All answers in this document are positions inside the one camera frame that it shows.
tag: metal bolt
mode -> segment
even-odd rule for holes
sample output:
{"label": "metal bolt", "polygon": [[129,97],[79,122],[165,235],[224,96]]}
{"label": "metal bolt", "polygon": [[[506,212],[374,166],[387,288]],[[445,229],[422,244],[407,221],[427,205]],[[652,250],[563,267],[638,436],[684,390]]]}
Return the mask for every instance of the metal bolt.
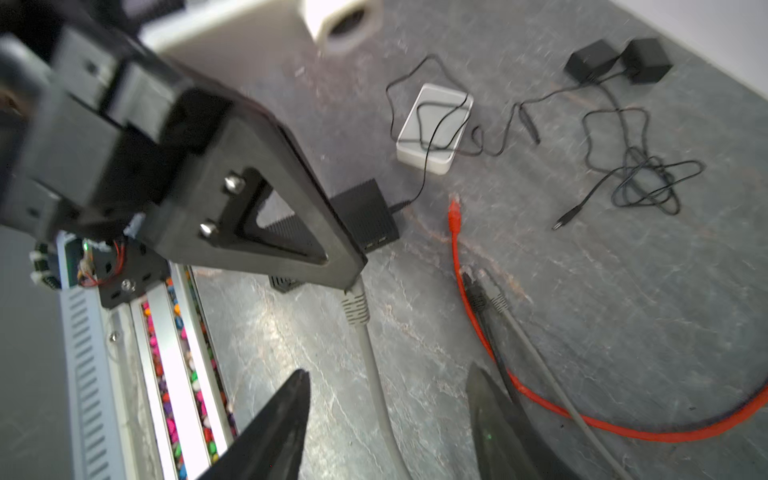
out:
{"label": "metal bolt", "polygon": [[201,223],[200,224],[200,233],[203,234],[203,237],[210,237],[214,233],[216,233],[216,225],[211,222]]}
{"label": "metal bolt", "polygon": [[245,180],[242,177],[231,174],[224,179],[224,187],[229,193],[237,195],[245,188]]}
{"label": "metal bolt", "polygon": [[136,283],[133,280],[127,278],[123,280],[123,283],[120,284],[120,287],[124,292],[130,293],[136,290]]}

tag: black power cable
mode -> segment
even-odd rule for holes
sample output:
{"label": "black power cable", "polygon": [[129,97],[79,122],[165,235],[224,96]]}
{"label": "black power cable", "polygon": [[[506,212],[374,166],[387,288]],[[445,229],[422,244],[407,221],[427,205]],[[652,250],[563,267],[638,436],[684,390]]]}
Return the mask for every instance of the black power cable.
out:
{"label": "black power cable", "polygon": [[[440,71],[452,84],[460,88],[462,91],[466,92],[464,101],[461,104],[448,104],[448,103],[441,103],[441,102],[424,102],[420,104],[416,108],[416,117],[419,122],[419,138],[398,140],[394,132],[395,106],[392,102],[392,98],[389,94],[389,91],[392,87],[410,79],[428,61],[434,61],[440,68]],[[552,91],[540,98],[531,98],[528,100],[524,100],[522,102],[516,102],[512,105],[511,110],[509,112],[509,116],[504,128],[504,133],[502,134],[501,145],[499,146],[498,150],[495,150],[495,151],[490,150],[485,146],[485,131],[481,125],[477,125],[474,128],[472,128],[472,134],[470,135],[472,143],[477,147],[477,149],[474,151],[467,151],[461,148],[450,148],[450,145],[453,143],[453,141],[455,140],[459,132],[461,132],[462,128],[469,122],[469,116],[458,127],[456,132],[453,134],[451,140],[446,145],[442,145],[442,146],[433,145],[433,142],[435,140],[435,134],[437,133],[442,122],[451,114],[453,114],[455,111],[459,109],[466,109],[465,104],[469,99],[469,89],[466,86],[464,86],[463,83],[457,80],[449,72],[449,70],[447,69],[445,64],[442,62],[440,57],[434,54],[427,55],[409,73],[403,75],[402,77],[397,78],[396,80],[390,82],[386,86],[386,97],[387,97],[387,101],[389,102],[389,110],[391,114],[391,121],[389,124],[390,138],[392,138],[392,140],[395,142],[399,141],[401,143],[419,143],[422,146],[422,148],[425,149],[424,168],[422,172],[422,184],[421,184],[421,187],[419,188],[419,191],[411,200],[404,200],[395,205],[392,205],[390,207],[390,211],[392,213],[400,211],[401,209],[412,204],[414,201],[416,201],[419,198],[419,196],[421,196],[422,192],[424,191],[424,187],[426,185],[427,161],[429,159],[430,152],[452,151],[457,154],[464,155],[466,157],[479,157],[480,155],[483,155],[483,154],[488,155],[489,157],[499,157],[504,153],[508,145],[509,131],[511,130],[511,124],[515,118],[516,111],[519,112],[520,122],[522,123],[523,128],[525,128],[525,130],[531,136],[531,140],[534,141],[534,143],[536,143],[537,145],[541,144],[541,135],[539,134],[538,129],[536,128],[536,124],[532,116],[528,113],[528,109],[526,108],[526,105],[532,105],[532,104],[537,104],[537,103],[546,101],[557,94],[570,92],[570,91],[577,91],[584,88],[595,87],[600,89],[605,94],[605,96],[608,98],[613,108],[589,111],[584,115],[584,117],[581,118],[581,123],[582,123],[582,126],[584,127],[584,135],[586,137],[587,146],[588,146],[587,153],[584,156],[584,162],[587,165],[587,168],[589,168],[590,170],[595,170],[597,172],[603,173],[605,174],[605,176],[595,184],[592,190],[590,190],[590,192],[584,197],[584,199],[579,203],[579,205],[572,208],[565,215],[560,217],[558,221],[554,224],[552,229],[557,230],[558,228],[563,227],[566,223],[573,220],[574,217],[576,217],[576,215],[581,211],[583,206],[589,201],[592,195],[594,195],[594,192],[596,192],[598,188],[610,177],[616,177],[619,180],[621,180],[618,186],[614,188],[613,194],[611,195],[611,203],[614,206],[616,207],[657,207],[659,210],[661,210],[667,215],[677,215],[678,213],[680,213],[681,203],[680,203],[680,198],[677,196],[677,193],[674,190],[674,186],[679,184],[682,181],[688,180],[692,177],[696,177],[697,175],[701,174],[704,171],[706,165],[699,160],[687,160],[687,161],[681,161],[673,164],[665,164],[664,159],[662,157],[650,154],[650,151],[648,148],[648,140],[647,140],[647,132],[650,126],[650,114],[646,109],[640,108],[640,107],[622,108],[619,105],[616,97],[604,85],[606,81],[609,81],[612,78],[621,76],[624,73],[625,72],[618,72],[616,74],[612,74],[601,79],[592,79],[583,84],[561,88],[556,91]],[[440,122],[438,122],[437,125],[435,126],[435,130],[433,131],[432,136],[429,139],[429,142],[426,142],[423,136],[422,118],[420,114],[421,109],[425,107],[451,108],[451,110],[447,114],[445,114],[440,119]],[[641,112],[644,115],[644,125],[643,125],[642,134],[641,134],[641,145],[639,147],[636,145],[633,145],[630,140],[629,125],[625,117],[625,114],[627,112],[635,112],[635,111]],[[608,113],[615,113],[618,115],[619,121],[621,123],[622,134],[624,136],[624,144],[626,146],[622,165],[620,167],[614,168],[613,170],[605,170],[602,168],[595,167],[590,162],[591,154],[594,148],[594,142],[592,141],[591,131],[589,129],[587,119],[591,115],[608,114]],[[672,167],[679,167],[687,164],[696,165],[698,167],[697,171],[682,178],[676,178],[675,175],[673,175],[669,171],[669,169]],[[641,172],[650,172],[651,174],[653,174],[660,181],[661,187],[658,187],[655,190],[648,191],[648,189],[646,189],[639,182],[637,182],[635,178]],[[634,192],[634,199],[631,199],[630,197],[631,192]],[[666,206],[667,203],[671,203],[672,207],[671,208],[667,207]]]}

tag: black power adapter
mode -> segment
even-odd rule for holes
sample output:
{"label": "black power adapter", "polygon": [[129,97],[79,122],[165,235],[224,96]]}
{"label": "black power adapter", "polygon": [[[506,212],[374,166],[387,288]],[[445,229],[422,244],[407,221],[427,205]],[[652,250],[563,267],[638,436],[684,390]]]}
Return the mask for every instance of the black power adapter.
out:
{"label": "black power adapter", "polygon": [[578,83],[597,79],[607,74],[619,59],[619,52],[605,40],[598,40],[579,51],[575,51],[565,64],[565,71]]}
{"label": "black power adapter", "polygon": [[634,84],[653,84],[672,68],[658,38],[635,38],[621,54],[627,77]]}

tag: white box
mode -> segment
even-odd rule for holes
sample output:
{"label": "white box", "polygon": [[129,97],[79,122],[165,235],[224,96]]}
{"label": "white box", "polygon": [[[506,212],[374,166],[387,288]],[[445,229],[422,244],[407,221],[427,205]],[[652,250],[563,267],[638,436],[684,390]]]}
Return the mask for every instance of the white box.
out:
{"label": "white box", "polygon": [[[429,102],[452,106],[424,105],[420,113],[417,113],[419,105]],[[464,105],[448,115],[435,133],[435,129],[443,117],[455,106],[461,105],[462,102]],[[427,171],[438,175],[448,173],[448,169],[453,163],[453,157],[456,156],[454,150],[458,147],[464,134],[465,122],[469,117],[473,102],[472,96],[464,92],[438,85],[424,84],[419,96],[416,97],[413,108],[411,108],[411,113],[406,118],[406,124],[402,126],[400,135],[397,137],[397,159],[420,170],[424,168],[424,162],[427,160]],[[419,118],[421,118],[421,134],[419,134]],[[433,134],[435,138],[432,141],[432,148],[429,150],[429,159],[427,159],[427,145],[429,145],[429,140],[432,139]],[[424,140],[423,146],[418,142],[419,138]],[[447,147],[448,150],[435,150],[436,147]]]}

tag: table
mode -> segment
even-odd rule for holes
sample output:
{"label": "table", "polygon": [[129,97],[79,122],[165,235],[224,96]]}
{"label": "table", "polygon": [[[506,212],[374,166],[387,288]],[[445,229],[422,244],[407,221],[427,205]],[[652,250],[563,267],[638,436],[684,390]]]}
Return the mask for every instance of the table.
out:
{"label": "table", "polygon": [[[418,190],[420,172],[395,159],[384,87],[429,52],[472,89],[471,125],[492,125],[488,141],[495,143],[513,101],[571,84],[562,67],[573,50],[599,38],[621,50],[631,38],[657,35],[606,0],[385,4],[382,31],[353,54],[297,52],[243,86],[293,129],[329,195],[371,176],[391,204]],[[675,67],[660,84],[630,86],[620,78],[611,88],[623,104],[652,113],[654,153],[707,163],[703,175],[677,188],[680,215],[617,209],[605,187],[573,223],[550,230],[600,178],[583,164],[579,118],[607,104],[598,91],[579,91],[531,107],[541,146],[516,122],[504,155],[458,157],[445,176],[430,175],[422,197],[397,217],[401,240],[369,255],[370,329],[414,478],[478,477],[464,385],[473,362],[492,364],[455,285],[451,193],[462,199],[462,261],[503,281],[523,327],[582,413],[636,429],[692,429],[722,418],[766,381],[768,103],[664,44]],[[426,81],[448,86],[432,69],[393,92],[398,124]],[[595,163],[618,165],[616,119],[593,125]],[[303,286],[282,295],[265,276],[195,274],[241,428],[294,369],[308,369],[312,407],[301,478],[395,478],[336,294]],[[509,329],[501,342],[521,380],[553,399]],[[527,400],[526,409],[582,478],[611,478],[572,422]],[[635,478],[768,475],[765,409],[700,442],[598,436]]]}

